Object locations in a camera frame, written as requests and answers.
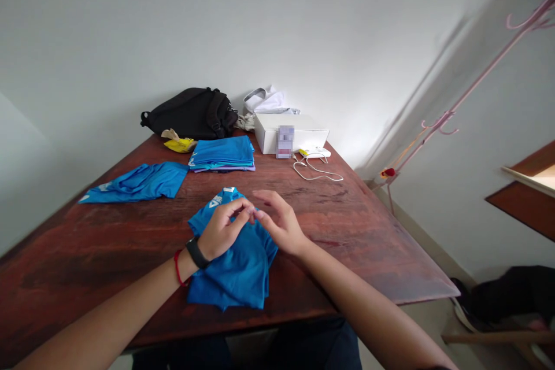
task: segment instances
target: hand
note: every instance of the hand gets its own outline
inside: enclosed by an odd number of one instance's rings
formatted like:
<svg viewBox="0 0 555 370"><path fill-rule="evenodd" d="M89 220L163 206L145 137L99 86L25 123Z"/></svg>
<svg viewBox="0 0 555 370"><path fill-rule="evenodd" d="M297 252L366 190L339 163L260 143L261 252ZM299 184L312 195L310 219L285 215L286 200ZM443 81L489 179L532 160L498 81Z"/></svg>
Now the hand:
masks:
<svg viewBox="0 0 555 370"><path fill-rule="evenodd" d="M208 261L224 254L235 243L243 226L250 221L254 224L254 205L239 198L220 205L214 211L210 222L198 239L198 248Z"/></svg>
<svg viewBox="0 0 555 370"><path fill-rule="evenodd" d="M276 191L253 191L253 195L277 211L275 223L264 211L256 211L254 217L270 233L280 249L294 256L300 256L310 240L302 232L293 208Z"/></svg>

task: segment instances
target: wooden table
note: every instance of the wooden table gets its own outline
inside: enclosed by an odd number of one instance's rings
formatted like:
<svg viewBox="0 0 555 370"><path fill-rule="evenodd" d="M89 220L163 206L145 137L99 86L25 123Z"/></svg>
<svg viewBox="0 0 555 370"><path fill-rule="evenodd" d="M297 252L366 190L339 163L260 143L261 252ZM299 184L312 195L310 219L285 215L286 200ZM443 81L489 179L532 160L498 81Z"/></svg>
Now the wooden table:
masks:
<svg viewBox="0 0 555 370"><path fill-rule="evenodd" d="M187 220L223 187L237 187L247 197L261 188L279 192L312 241L397 304L458 294L329 143L326 148L332 156L326 170L341 174L342 182L306 181L295 173L290 160L262 155L254 135L249 136L256 149L255 172L190 172L175 199L78 205L76 198L8 252L0 260L0 368L14 365L171 258L193 235ZM93 186L142 163L186 164L188 159L189 155L170 151L162 139L152 136ZM282 252L269 271L264 310L229 308L222 313L215 306L188 305L186 299L187 289L177 290L129 347L336 313L318 284Z"/></svg>

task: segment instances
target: black smartwatch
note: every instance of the black smartwatch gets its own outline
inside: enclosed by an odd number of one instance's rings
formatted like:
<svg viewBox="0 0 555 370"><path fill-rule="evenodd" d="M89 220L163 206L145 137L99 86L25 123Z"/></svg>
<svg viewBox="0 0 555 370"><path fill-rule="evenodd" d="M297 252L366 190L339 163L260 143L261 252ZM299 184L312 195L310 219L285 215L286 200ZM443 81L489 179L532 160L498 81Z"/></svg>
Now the black smartwatch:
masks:
<svg viewBox="0 0 555 370"><path fill-rule="evenodd" d="M198 266L199 269L206 269L211 261L208 261L206 257L201 253L201 250L198 248L198 237L195 236L190 239L187 243L185 243L185 247L189 251L191 258L195 262L195 265Z"/></svg>

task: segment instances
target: charging cable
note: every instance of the charging cable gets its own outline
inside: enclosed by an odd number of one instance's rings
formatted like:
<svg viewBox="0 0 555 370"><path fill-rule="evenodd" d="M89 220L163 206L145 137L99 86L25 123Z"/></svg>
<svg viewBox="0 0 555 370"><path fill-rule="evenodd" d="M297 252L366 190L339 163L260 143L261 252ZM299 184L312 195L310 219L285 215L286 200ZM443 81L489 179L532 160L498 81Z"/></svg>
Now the charging cable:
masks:
<svg viewBox="0 0 555 370"><path fill-rule="evenodd" d="M295 154L293 153L293 159L296 160L296 162L293 163L293 169L295 169L295 172L298 173L299 176L300 176L301 178L306 179L306 180L315 180L315 179L318 179L318 178L321 178L321 177L326 177L327 179L330 179L330 180L332 180L332 181L334 181L334 182L339 182L339 181L343 180L343 176L341 176L341 175L338 174L338 173L321 171L321 170L319 170L319 169L316 169L314 166L312 166L312 165L310 164L310 162L308 161L307 158L308 158L309 156L311 156L311 155L314 155L314 154L317 154L317 155L319 154L319 155L323 156L324 159L320 158L320 160L321 160L323 163L325 163L325 164L328 163L328 158L327 158L326 156L324 156L323 154L319 153L319 152L310 153L310 154L308 154L307 156L304 156L300 161L297 159L297 156L295 156ZM316 172L327 173L327 174L329 174L329 175L339 176L340 179L334 179L334 178L332 178L332 177L329 177L328 175L320 175L320 176L316 176L316 177L314 177L314 178L307 178L307 177L304 177L304 176L297 170L297 167L296 167L297 164L301 164L302 166L310 166L310 167L311 167L312 169L314 169Z"/></svg>

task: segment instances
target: backpack strap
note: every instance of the backpack strap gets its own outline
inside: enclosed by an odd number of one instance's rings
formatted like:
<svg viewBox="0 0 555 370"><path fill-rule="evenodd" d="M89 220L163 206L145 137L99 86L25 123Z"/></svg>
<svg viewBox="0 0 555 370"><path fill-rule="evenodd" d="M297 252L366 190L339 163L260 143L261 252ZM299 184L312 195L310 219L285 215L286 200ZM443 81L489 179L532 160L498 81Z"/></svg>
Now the backpack strap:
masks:
<svg viewBox="0 0 555 370"><path fill-rule="evenodd" d="M142 112L140 114L140 125L142 127L146 126L146 127L150 128L149 115L150 115L150 112Z"/></svg>
<svg viewBox="0 0 555 370"><path fill-rule="evenodd" d="M227 96L223 92L220 92L217 88L215 88L212 92L214 93L214 97L212 98L212 101L208 106L208 111L206 112L206 122L208 123L208 126L214 130L218 139L223 139L225 137L225 132L222 129L220 119L218 118L218 108Z"/></svg>

